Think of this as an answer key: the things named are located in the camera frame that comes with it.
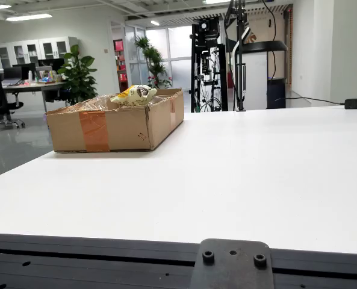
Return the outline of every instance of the green plant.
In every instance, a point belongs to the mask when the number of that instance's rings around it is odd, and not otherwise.
[[[171,80],[164,79],[167,76],[166,67],[162,63],[161,53],[150,44],[150,40],[147,37],[137,37],[135,40],[136,47],[142,50],[142,53],[146,59],[147,69],[153,76],[149,77],[149,86],[153,88],[161,88],[162,86],[166,89],[172,86]]]
[[[65,64],[58,70],[59,74],[64,73],[67,76],[67,83],[64,87],[70,89],[68,101],[73,105],[77,102],[85,101],[97,95],[96,88],[93,87],[95,78],[90,72],[96,72],[97,69],[89,68],[95,58],[91,56],[81,57],[79,55],[79,46],[71,47],[71,53],[64,55]]]

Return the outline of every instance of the glass cabinet door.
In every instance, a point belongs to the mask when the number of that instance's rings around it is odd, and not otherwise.
[[[57,42],[57,47],[58,47],[57,56],[63,59],[64,55],[67,53],[66,42],[65,41]]]
[[[43,48],[45,50],[45,59],[53,59],[54,58],[54,52],[52,50],[52,45],[51,42],[49,43],[44,43]]]
[[[16,62],[18,64],[25,64],[26,60],[24,58],[23,46],[22,45],[14,46],[14,52],[15,52]]]
[[[0,47],[0,61],[2,62],[3,69],[11,67],[7,47]]]
[[[36,49],[35,44],[29,44],[27,45],[28,48],[28,58],[30,63],[37,63],[39,58],[38,58],[38,51]]]

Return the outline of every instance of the cardboard box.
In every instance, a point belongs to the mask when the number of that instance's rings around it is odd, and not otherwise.
[[[111,97],[48,111],[54,151],[151,151],[184,120],[181,89],[158,90],[156,103],[137,107],[120,107]]]

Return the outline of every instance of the yellow snack bag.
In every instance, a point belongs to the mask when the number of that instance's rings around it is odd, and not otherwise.
[[[136,106],[145,105],[150,102],[156,95],[157,90],[152,89],[147,85],[132,85],[124,92],[119,93],[117,96],[110,100],[114,103]]]

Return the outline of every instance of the desk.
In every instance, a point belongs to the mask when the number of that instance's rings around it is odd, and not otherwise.
[[[46,97],[44,92],[49,90],[59,90],[63,87],[64,83],[51,83],[44,84],[38,83],[33,85],[16,85],[3,87],[5,93],[21,93],[21,92],[42,92],[43,105],[45,106],[45,112],[47,112]]]
[[[153,152],[48,153],[0,176],[0,233],[357,253],[357,110],[186,114]]]

